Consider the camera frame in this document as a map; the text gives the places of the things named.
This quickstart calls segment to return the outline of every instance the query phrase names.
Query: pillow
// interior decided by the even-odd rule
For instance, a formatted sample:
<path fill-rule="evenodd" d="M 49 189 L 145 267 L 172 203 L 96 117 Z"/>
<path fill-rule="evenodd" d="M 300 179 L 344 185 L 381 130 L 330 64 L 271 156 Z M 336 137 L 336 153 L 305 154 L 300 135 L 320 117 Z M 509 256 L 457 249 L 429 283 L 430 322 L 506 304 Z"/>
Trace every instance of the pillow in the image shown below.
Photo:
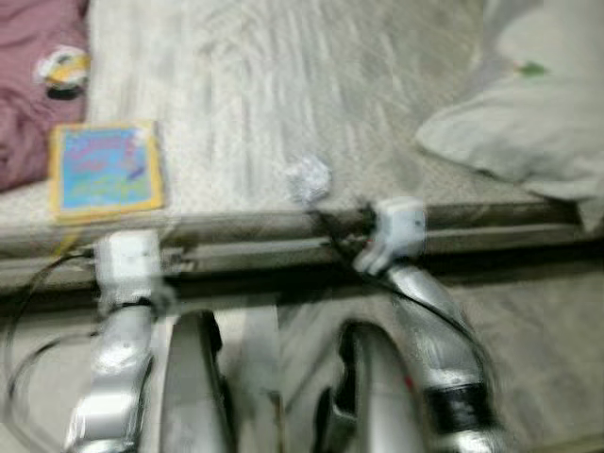
<path fill-rule="evenodd" d="M 480 57 L 456 105 L 417 132 L 427 151 L 579 203 L 604 219 L 604 2 L 488 2 Z"/>

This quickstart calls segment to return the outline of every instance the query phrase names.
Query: pink blanket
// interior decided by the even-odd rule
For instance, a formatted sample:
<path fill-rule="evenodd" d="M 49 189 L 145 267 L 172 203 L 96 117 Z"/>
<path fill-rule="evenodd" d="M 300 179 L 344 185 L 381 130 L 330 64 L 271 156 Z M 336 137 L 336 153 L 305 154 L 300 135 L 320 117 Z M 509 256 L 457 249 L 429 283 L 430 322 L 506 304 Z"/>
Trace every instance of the pink blanket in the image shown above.
<path fill-rule="evenodd" d="M 88 0 L 0 0 L 0 191 L 44 179 L 48 135 L 84 114 Z"/>

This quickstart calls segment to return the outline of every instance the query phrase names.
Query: white clip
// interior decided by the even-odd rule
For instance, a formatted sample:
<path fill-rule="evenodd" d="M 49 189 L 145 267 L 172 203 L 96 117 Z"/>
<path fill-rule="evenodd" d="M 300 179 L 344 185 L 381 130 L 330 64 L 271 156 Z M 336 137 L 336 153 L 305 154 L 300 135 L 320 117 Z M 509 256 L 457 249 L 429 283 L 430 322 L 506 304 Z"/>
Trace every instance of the white clip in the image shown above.
<path fill-rule="evenodd" d="M 372 241 L 355 259 L 360 273 L 377 275 L 396 258 L 416 257 L 426 241 L 424 204 L 417 198 L 401 196 L 378 202 Z"/>

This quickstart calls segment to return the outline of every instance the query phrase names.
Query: wire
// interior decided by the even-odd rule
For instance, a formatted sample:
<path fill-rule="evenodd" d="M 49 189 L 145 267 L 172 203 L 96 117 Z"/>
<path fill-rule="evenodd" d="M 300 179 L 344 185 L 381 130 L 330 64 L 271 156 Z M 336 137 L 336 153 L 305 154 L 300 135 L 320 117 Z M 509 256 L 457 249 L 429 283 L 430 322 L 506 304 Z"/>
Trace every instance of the wire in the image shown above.
<path fill-rule="evenodd" d="M 324 228 L 328 235 L 331 247 L 335 250 L 338 258 L 340 259 L 340 262 L 346 268 L 357 274 L 363 281 L 372 285 L 373 287 L 378 288 L 382 291 L 386 291 L 396 297 L 400 297 L 404 300 L 412 302 L 413 304 L 430 312 L 431 314 L 439 318 L 448 327 L 450 327 L 452 330 L 462 336 L 464 340 L 468 342 L 473 352 L 475 353 L 475 356 L 478 361 L 478 366 L 486 377 L 486 385 L 487 388 L 490 390 L 490 395 L 493 396 L 498 391 L 498 382 L 493 373 L 493 360 L 491 359 L 491 356 L 489 355 L 488 351 L 484 348 L 484 346 L 476 339 L 474 332 L 472 332 L 469 328 L 464 326 L 462 323 L 460 323 L 458 320 L 456 320 L 446 312 L 439 310 L 438 308 L 426 303 L 421 299 L 403 293 L 394 285 L 378 277 L 372 277 L 366 274 L 359 273 L 352 265 L 356 253 L 351 253 L 346 250 L 345 245 L 338 238 L 338 232 L 334 229 L 328 214 L 325 214 L 320 210 L 310 210 L 309 215 L 315 217 L 321 224 L 321 226 Z"/>
<path fill-rule="evenodd" d="M 34 274 L 34 276 L 23 287 L 23 289 L 20 292 L 18 292 L 17 298 L 16 298 L 16 304 L 15 304 L 16 305 L 15 312 L 13 313 L 13 316 L 8 321 L 7 334 L 6 334 L 6 339 L 4 342 L 4 371 L 5 371 L 5 375 L 9 379 L 8 387 L 7 387 L 7 392 L 8 392 L 7 402 L 6 402 L 6 407 L 5 407 L 5 415 L 6 415 L 7 421 L 9 422 L 9 423 L 7 423 L 7 428 L 22 444 L 24 444 L 24 446 L 29 446 L 30 449 L 33 446 L 34 447 L 33 451 L 46 451 L 46 450 L 43 446 L 40 446 L 41 445 L 40 441 L 38 439 L 36 439 L 36 436 L 27 433 L 21 427 L 17 426 L 16 424 L 11 423 L 14 421 L 13 415 L 15 413 L 15 410 L 14 410 L 15 408 L 13 407 L 13 403 L 15 401 L 14 396 L 15 396 L 15 392 L 16 392 L 16 390 L 15 390 L 16 389 L 16 379 L 13 384 L 14 389 L 11 390 L 11 380 L 12 380 L 12 373 L 13 373 L 12 349 L 13 349 L 15 333 L 17 331 L 17 327 L 19 326 L 19 322 L 20 322 L 21 318 L 23 317 L 23 315 L 25 314 L 25 311 L 31 301 L 32 295 L 43 285 L 43 283 L 46 281 L 48 276 L 53 272 L 53 270 L 55 270 L 56 268 L 58 268 L 59 266 L 61 266 L 62 264 L 64 264 L 65 262 L 67 262 L 69 260 L 74 260 L 77 258 L 88 258 L 90 255 L 91 255 L 90 253 L 86 253 L 86 252 L 67 253 L 67 254 L 63 255 L 62 257 L 58 258 L 57 260 L 51 262 L 47 266 L 43 267 L 40 271 L 38 271 L 36 274 Z M 57 339 L 54 342 L 51 342 L 50 346 L 45 345 L 42 348 L 39 348 L 39 350 L 41 349 L 42 351 L 38 352 L 37 354 L 36 354 L 36 351 L 34 351 L 34 353 L 33 353 L 34 356 L 38 357 L 46 350 L 48 350 L 52 347 L 55 347 L 55 343 L 61 344 L 62 341 L 60 341 L 60 339 Z M 22 362 L 18 366 L 17 373 L 15 374 L 15 376 L 21 376 L 23 374 L 23 372 L 29 367 L 29 366 L 27 366 L 26 368 L 23 368 L 23 365 L 25 363 L 27 363 L 27 361 Z M 21 409 L 22 409 L 22 413 L 26 413 L 25 408 L 21 408 Z M 34 427 L 32 425 L 32 426 L 30 426 L 30 430 L 37 431 L 36 435 L 39 438 L 45 437 L 46 440 L 51 439 L 51 436 L 48 435 L 47 433 L 45 433 L 39 427 Z"/>

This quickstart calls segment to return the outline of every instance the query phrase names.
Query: yellow book cover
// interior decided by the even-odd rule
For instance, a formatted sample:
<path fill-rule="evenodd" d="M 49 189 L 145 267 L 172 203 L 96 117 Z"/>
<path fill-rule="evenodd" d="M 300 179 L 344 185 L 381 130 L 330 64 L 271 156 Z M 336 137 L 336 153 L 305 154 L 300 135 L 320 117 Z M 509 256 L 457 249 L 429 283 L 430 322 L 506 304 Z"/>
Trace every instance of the yellow book cover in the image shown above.
<path fill-rule="evenodd" d="M 163 205 L 155 125 L 57 126 L 50 141 L 51 205 L 87 223 Z"/>

